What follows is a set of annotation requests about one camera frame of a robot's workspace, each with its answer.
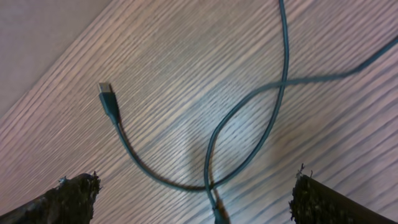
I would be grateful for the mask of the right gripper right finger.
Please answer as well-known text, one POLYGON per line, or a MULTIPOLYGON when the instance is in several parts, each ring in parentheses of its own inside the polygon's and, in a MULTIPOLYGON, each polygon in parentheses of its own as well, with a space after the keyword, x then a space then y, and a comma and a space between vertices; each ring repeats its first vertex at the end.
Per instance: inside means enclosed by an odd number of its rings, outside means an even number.
POLYGON ((293 199, 289 201, 290 219, 296 224, 395 224, 337 191, 303 173, 296 173, 293 199))

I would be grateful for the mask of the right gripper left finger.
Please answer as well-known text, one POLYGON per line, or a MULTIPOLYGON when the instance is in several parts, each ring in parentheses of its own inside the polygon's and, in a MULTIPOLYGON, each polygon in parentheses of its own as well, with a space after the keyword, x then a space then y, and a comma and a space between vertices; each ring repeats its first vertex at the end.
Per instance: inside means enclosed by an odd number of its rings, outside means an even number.
POLYGON ((101 179, 96 173, 62 177, 59 185, 1 215, 2 224, 88 224, 94 215, 101 179))

